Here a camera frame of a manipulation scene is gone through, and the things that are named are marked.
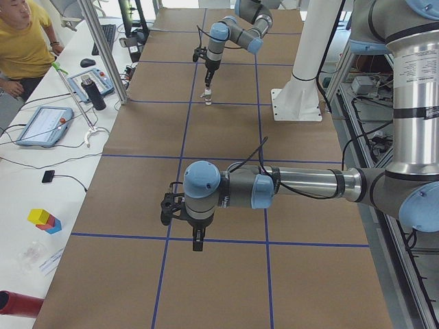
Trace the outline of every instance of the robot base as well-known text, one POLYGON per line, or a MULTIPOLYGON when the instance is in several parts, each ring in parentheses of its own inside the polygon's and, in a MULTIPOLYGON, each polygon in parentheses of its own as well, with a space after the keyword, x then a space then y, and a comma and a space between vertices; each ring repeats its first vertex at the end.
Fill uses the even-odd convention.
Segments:
POLYGON ((272 89, 275 121, 321 121, 319 99, 315 82, 294 78, 283 89, 272 89))

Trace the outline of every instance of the black bottle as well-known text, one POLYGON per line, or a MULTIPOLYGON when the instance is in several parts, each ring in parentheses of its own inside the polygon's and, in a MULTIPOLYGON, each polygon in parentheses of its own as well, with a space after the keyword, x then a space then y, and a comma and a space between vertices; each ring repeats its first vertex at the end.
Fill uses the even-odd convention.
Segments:
POLYGON ((99 89, 97 89, 96 83, 88 75, 83 75, 81 79, 81 86, 87 93, 88 99, 91 100, 95 110, 103 110, 106 107, 106 104, 99 89))

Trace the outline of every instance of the person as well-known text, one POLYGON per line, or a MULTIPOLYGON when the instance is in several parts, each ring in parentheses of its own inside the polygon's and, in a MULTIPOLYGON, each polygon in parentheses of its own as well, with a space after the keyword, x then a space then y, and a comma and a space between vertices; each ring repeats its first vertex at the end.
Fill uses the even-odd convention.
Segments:
POLYGON ((43 38, 43 28, 51 50, 59 55, 58 42, 47 12, 33 0, 0 0, 0 88, 27 101, 55 60, 43 38))

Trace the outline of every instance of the white table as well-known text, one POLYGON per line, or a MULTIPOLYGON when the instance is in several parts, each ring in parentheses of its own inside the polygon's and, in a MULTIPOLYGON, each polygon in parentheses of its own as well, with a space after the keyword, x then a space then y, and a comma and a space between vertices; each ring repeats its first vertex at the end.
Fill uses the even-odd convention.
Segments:
MULTIPOLYGON (((121 20, 103 19, 101 23, 120 26, 121 20)), ((122 36, 117 35, 112 51, 120 73, 123 73, 125 66, 131 63, 128 50, 121 48, 119 44, 118 39, 122 36)), ((83 58, 93 58, 97 64, 92 67, 106 72, 100 56, 91 55, 92 47, 93 40, 87 24, 82 22, 78 25, 78 32, 76 32, 70 43, 65 47, 57 61, 64 70, 69 72, 69 75, 75 75, 89 69, 80 67, 80 60, 83 58)), ((52 68, 29 100, 65 94, 67 92, 68 90, 62 83, 58 73, 52 68)), ((99 119, 96 126, 111 130, 117 116, 116 108, 119 108, 120 103, 116 94, 106 96, 104 100, 107 107, 102 111, 96 111, 97 118, 99 119)), ((35 101, 24 106, 13 122, 11 122, 11 125, 27 123, 37 107, 43 104, 71 107, 75 115, 80 114, 72 98, 64 96, 35 101)), ((91 105, 87 104, 83 108, 86 110, 90 107, 91 105)), ((96 116, 91 111, 88 115, 91 121, 95 122, 96 116)), ((73 120, 67 133, 57 145, 79 145, 84 140, 87 130, 88 125, 86 121, 83 117, 79 116, 73 120)), ((18 137, 20 131, 21 129, 16 128, 8 130, 14 139, 18 137)), ((43 149, 41 147, 19 147, 8 143, 0 145, 0 156, 15 162, 42 167, 62 162, 68 158, 100 154, 107 138, 108 134, 105 132, 92 135, 89 139, 91 143, 90 148, 83 145, 78 148, 54 147, 43 149)), ((9 137, 7 134, 0 138, 0 144, 8 141, 9 137)), ((59 164, 48 169, 54 169, 55 175, 71 175, 88 188, 99 159, 100 156, 91 156, 59 164)), ((80 211, 85 197, 84 189, 71 178, 54 178, 52 183, 42 184, 41 179, 45 170, 48 169, 30 169, 0 160, 0 241, 2 249, 0 255, 0 290, 14 291, 44 298, 55 271, 44 276, 38 269, 38 265, 66 245, 73 224, 80 211), (50 235, 28 222, 27 216, 33 208, 43 208, 61 220, 62 231, 50 235), (34 242, 43 245, 47 252, 35 263, 31 270, 23 270, 18 261, 18 255, 27 250, 34 242)), ((26 329, 31 328, 33 323, 34 319, 0 315, 0 329, 26 329)))

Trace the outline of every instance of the hand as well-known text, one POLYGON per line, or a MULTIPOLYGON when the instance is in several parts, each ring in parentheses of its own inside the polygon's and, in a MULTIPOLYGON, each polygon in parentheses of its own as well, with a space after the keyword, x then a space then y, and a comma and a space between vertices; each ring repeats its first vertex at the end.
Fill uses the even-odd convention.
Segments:
POLYGON ((59 56, 60 53, 64 50, 64 47, 62 45, 53 45, 52 51, 55 53, 55 55, 59 56))
POLYGON ((21 83, 17 81, 6 81, 2 83, 1 88, 14 98, 25 92, 21 83))

